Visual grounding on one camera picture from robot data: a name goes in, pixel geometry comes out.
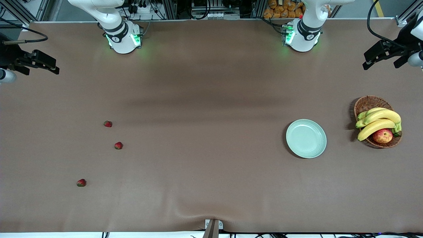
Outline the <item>pile of orange packaged buns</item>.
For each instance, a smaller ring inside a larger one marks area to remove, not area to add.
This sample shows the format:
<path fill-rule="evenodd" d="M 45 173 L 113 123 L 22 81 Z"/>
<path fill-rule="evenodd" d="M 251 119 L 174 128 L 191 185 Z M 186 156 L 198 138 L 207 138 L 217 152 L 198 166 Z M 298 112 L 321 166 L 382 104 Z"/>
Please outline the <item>pile of orange packaged buns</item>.
<path fill-rule="evenodd" d="M 263 18 L 302 18 L 306 11 L 301 0 L 266 0 Z"/>

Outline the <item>large yellow banana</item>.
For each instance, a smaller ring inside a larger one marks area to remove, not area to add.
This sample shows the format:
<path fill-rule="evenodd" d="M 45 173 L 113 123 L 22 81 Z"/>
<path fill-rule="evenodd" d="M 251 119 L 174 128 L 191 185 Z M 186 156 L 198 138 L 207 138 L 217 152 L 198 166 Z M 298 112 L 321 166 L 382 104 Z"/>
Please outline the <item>large yellow banana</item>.
<path fill-rule="evenodd" d="M 385 109 L 377 110 L 367 115 L 364 118 L 364 125 L 368 125 L 378 119 L 388 119 L 390 121 L 393 121 L 395 124 L 400 124 L 402 122 L 402 119 L 398 113 L 392 110 Z"/>

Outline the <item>brown wicker basket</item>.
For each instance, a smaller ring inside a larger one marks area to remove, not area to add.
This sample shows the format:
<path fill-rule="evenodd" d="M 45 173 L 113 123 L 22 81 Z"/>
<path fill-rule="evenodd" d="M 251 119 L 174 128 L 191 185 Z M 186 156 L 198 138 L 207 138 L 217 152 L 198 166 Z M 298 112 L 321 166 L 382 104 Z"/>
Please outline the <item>brown wicker basket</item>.
<path fill-rule="evenodd" d="M 353 107 L 353 111 L 354 111 L 354 116 L 355 116 L 355 120 L 358 121 L 358 115 L 364 111 L 370 110 L 372 108 L 375 107 L 383 107 L 386 108 L 387 110 L 393 110 L 393 108 L 391 107 L 391 105 L 385 101 L 384 99 L 377 97 L 377 96 L 364 96 L 359 98 Z M 393 139 L 391 140 L 391 142 L 386 143 L 386 144 L 379 144 L 376 143 L 373 139 L 372 139 L 372 135 L 367 137 L 365 140 L 365 142 L 367 142 L 367 144 L 371 144 L 373 147 L 376 148 L 392 148 L 394 146 L 396 146 L 402 138 L 402 125 L 400 124 L 396 124 L 396 126 L 394 128 L 391 129 L 392 133 L 393 133 Z"/>

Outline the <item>aluminium frame post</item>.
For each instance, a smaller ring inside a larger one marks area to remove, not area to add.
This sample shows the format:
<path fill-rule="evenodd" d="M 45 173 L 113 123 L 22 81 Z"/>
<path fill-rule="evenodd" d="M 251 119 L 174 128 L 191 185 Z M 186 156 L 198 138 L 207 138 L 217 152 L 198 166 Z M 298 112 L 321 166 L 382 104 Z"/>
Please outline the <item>aluminium frame post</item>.
<path fill-rule="evenodd" d="M 163 7 L 166 14 L 167 20 L 176 20 L 177 19 L 177 2 L 178 0 L 162 0 Z"/>
<path fill-rule="evenodd" d="M 261 17 L 263 18 L 264 11 L 268 7 L 268 0 L 252 0 L 252 12 L 251 17 Z"/>

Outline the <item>brown table cover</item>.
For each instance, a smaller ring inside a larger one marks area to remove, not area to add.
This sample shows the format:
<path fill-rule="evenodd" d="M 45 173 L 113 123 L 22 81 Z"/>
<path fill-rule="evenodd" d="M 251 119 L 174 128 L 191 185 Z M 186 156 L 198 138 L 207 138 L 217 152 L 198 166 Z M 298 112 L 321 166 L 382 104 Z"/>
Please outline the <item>brown table cover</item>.
<path fill-rule="evenodd" d="M 364 20 L 329 20 L 307 53 L 260 20 L 153 22 L 128 55 L 96 23 L 30 27 L 49 39 L 22 48 L 60 73 L 0 86 L 0 232 L 185 231 L 213 218 L 231 232 L 423 232 L 423 71 L 393 59 L 363 70 L 376 42 Z M 396 146 L 358 140 L 364 96 L 400 115 Z M 317 158 L 287 145 L 298 119 L 326 133 Z"/>

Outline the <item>greenish yellow banana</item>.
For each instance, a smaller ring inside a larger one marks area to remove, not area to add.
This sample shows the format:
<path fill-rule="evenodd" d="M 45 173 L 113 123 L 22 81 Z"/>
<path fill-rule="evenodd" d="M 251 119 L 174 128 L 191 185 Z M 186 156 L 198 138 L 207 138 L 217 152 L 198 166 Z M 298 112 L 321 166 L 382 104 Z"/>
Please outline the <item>greenish yellow banana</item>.
<path fill-rule="evenodd" d="M 383 107 L 375 107 L 375 108 L 372 108 L 370 110 L 364 111 L 364 112 L 362 112 L 358 115 L 358 120 L 362 120 L 366 116 L 368 116 L 370 113 L 373 113 L 373 112 L 378 111 L 378 110 L 387 110 L 387 109 L 383 108 Z"/>

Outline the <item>white power strip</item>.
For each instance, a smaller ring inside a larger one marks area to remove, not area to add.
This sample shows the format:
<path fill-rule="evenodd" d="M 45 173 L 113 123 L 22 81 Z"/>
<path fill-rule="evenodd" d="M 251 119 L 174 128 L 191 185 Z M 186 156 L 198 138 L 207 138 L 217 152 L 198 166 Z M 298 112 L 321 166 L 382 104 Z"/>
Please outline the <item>white power strip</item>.
<path fill-rule="evenodd" d="M 147 14 L 151 12 L 151 4 L 147 0 L 134 0 L 131 6 L 132 12 L 139 14 Z"/>

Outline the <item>pale green plate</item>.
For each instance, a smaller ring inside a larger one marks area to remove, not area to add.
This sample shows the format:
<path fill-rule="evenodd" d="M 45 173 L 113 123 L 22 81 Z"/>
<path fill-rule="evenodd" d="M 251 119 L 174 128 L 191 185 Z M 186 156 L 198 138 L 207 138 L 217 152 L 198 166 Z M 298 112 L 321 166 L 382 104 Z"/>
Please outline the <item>pale green plate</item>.
<path fill-rule="evenodd" d="M 315 121 L 298 119 L 288 127 L 285 135 L 287 145 L 297 156 L 305 159 L 317 158 L 327 147 L 327 136 Z"/>

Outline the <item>red apple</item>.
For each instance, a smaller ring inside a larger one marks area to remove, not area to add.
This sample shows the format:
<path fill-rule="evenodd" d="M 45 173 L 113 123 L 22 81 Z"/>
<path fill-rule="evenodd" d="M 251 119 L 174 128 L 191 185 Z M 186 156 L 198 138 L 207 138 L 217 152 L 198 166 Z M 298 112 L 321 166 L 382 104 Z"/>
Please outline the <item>red apple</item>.
<path fill-rule="evenodd" d="M 379 144 L 386 144 L 393 139 L 391 129 L 380 129 L 372 134 L 372 139 Z"/>

